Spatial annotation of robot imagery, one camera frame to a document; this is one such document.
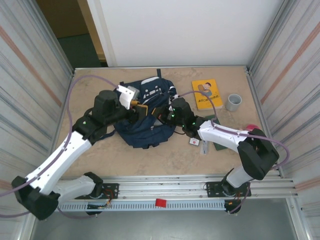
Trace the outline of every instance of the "green floor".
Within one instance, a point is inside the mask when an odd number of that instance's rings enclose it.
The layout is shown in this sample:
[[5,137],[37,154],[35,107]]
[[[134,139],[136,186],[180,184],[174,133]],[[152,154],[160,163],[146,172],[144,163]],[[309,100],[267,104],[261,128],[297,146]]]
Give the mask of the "green floor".
[[66,57],[75,68],[100,68],[102,66],[89,34],[58,39]]

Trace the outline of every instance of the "navy backpack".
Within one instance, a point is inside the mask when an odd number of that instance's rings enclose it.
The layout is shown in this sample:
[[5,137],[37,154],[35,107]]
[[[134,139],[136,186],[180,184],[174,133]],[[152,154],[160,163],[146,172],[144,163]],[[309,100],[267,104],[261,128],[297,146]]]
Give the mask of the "navy backpack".
[[147,116],[136,123],[132,124],[128,120],[124,120],[114,125],[115,130],[123,140],[134,148],[156,147],[160,143],[168,141],[176,128],[175,126],[161,124],[151,115],[154,108],[168,104],[169,97],[177,94],[173,83],[163,79],[159,70],[158,75],[144,80],[121,83],[124,87],[132,86],[138,89],[140,92],[137,101],[148,106]]

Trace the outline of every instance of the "red object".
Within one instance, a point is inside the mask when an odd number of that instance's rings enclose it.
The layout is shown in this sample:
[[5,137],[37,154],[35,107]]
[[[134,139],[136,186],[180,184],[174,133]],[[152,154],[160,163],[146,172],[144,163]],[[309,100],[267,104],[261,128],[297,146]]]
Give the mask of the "red object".
[[246,126],[245,130],[251,132],[253,129],[260,129],[257,125],[254,124],[249,124],[248,126]]
[[161,208],[166,208],[167,207],[167,200],[157,198],[155,200],[155,206],[161,207]]

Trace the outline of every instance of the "small white tag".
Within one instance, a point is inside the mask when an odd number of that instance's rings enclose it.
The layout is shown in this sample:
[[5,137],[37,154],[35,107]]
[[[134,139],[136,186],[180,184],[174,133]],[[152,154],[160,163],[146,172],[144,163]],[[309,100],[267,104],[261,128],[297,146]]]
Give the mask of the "small white tag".
[[196,139],[196,138],[190,138],[190,144],[192,144],[192,145],[196,145],[196,146],[199,146],[199,140],[198,139]]

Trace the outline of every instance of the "metal wall panel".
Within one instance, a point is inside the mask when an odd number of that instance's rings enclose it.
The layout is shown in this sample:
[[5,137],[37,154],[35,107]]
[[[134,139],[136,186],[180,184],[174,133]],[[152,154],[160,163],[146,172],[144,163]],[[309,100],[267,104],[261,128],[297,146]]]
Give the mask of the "metal wall panel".
[[[51,153],[72,68],[32,0],[0,3],[0,192]],[[23,211],[13,194],[1,214]],[[1,240],[19,237],[24,217],[0,218]]]
[[[320,1],[296,0],[251,77],[270,132],[290,150],[293,178],[313,237],[320,237]],[[281,155],[285,152],[278,148]]]

